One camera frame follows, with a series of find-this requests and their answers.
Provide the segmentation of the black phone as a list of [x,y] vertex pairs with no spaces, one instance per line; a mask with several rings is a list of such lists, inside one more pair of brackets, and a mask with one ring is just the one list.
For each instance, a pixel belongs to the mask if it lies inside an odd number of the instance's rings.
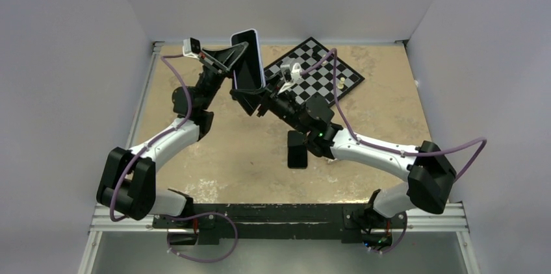
[[287,133],[287,167],[290,169],[306,169],[308,166],[308,150],[305,145],[305,135],[298,131]]

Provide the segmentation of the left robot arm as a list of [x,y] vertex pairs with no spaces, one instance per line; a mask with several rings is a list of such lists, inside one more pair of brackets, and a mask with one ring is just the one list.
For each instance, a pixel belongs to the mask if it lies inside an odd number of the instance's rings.
[[111,221],[139,221],[152,214],[168,216],[179,228],[193,222],[191,196],[174,189],[158,189],[157,172],[183,149],[208,134],[214,119],[209,106],[224,80],[243,65],[248,47],[247,42],[241,42],[223,49],[204,49],[197,39],[186,39],[178,57],[193,58],[202,65],[198,81],[192,86],[187,86],[170,64],[175,55],[160,58],[180,84],[172,94],[173,112],[177,117],[145,142],[127,149],[116,147],[109,152],[96,200],[109,209]]

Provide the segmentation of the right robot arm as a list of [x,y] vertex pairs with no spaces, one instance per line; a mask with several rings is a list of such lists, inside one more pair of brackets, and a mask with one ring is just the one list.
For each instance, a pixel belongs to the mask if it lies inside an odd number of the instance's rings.
[[379,227],[412,208],[430,214],[444,212],[456,171],[435,143],[400,145],[355,134],[332,121],[334,112],[321,95],[298,103],[293,95],[279,92],[273,85],[258,90],[232,89],[230,94],[248,115],[261,117],[271,112],[302,133],[314,156],[364,164],[401,179],[402,183],[372,194],[365,208],[370,225]]

